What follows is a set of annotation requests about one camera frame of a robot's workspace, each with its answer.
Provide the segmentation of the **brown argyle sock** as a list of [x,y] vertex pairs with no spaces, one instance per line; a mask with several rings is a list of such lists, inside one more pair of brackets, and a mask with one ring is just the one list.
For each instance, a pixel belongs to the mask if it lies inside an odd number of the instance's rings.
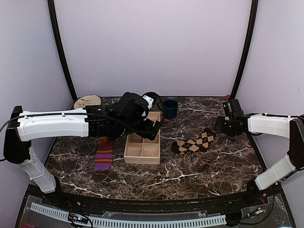
[[173,142],[171,151],[175,154],[187,154],[196,152],[206,152],[214,142],[216,134],[209,128],[205,128],[196,140],[188,139]]

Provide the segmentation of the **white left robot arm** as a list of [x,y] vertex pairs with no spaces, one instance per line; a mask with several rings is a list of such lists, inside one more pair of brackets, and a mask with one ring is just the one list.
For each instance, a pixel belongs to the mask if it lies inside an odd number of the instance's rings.
[[60,182],[37,158],[32,140],[64,136],[115,140],[135,133],[152,141],[161,127],[160,121],[148,118],[156,101],[161,98],[155,92],[126,92],[113,104],[67,111],[35,113],[15,106],[10,119],[1,127],[5,130],[4,160],[20,166],[44,194],[60,192]]

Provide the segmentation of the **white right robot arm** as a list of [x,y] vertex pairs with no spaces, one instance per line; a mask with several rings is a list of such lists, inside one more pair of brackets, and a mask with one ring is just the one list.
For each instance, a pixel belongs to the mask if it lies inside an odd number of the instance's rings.
[[266,190],[304,168],[304,117],[248,114],[217,118],[215,129],[230,137],[246,133],[256,139],[267,169],[247,184],[244,202],[253,204]]

